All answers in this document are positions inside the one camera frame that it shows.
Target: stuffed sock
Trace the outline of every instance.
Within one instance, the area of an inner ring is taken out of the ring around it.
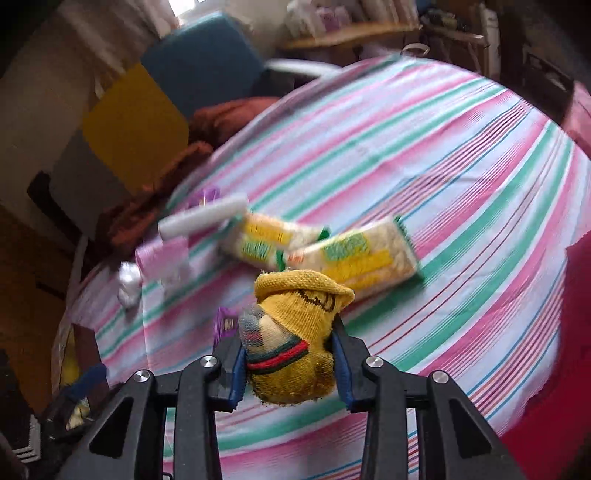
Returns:
[[[312,270],[292,270],[261,274],[255,297],[238,319],[254,393],[280,405],[328,395],[335,378],[325,344],[353,290]]]

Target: purple clip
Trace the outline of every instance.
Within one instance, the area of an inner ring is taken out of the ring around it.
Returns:
[[[238,330],[238,314],[234,310],[219,307],[213,323],[213,347],[215,348],[222,338],[230,337]]]
[[[195,190],[188,199],[188,208],[205,205],[221,197],[221,192],[218,187],[205,187],[201,190]]]

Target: rice cake package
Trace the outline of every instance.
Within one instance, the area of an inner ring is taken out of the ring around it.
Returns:
[[[223,252],[265,271],[276,271],[278,252],[290,252],[327,238],[324,227],[284,222],[260,213],[232,221],[221,243]]]
[[[351,288],[355,300],[393,287],[420,272],[400,219],[383,218],[291,252],[278,267],[316,270]]]

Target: metal screw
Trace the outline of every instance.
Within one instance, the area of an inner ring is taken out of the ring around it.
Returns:
[[[205,355],[201,357],[199,363],[201,363],[201,366],[205,368],[215,367],[217,365],[217,358],[215,358],[213,355]]]
[[[372,368],[380,368],[384,361],[378,356],[369,356],[365,359],[365,363]]]
[[[434,371],[432,377],[436,383],[447,383],[449,380],[449,375],[441,370]]]
[[[149,370],[138,370],[134,373],[134,380],[138,383],[144,383],[150,378]]]

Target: curtain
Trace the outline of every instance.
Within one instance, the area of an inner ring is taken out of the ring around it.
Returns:
[[[151,44],[178,27],[168,0],[64,0],[54,19],[92,69],[98,97]]]

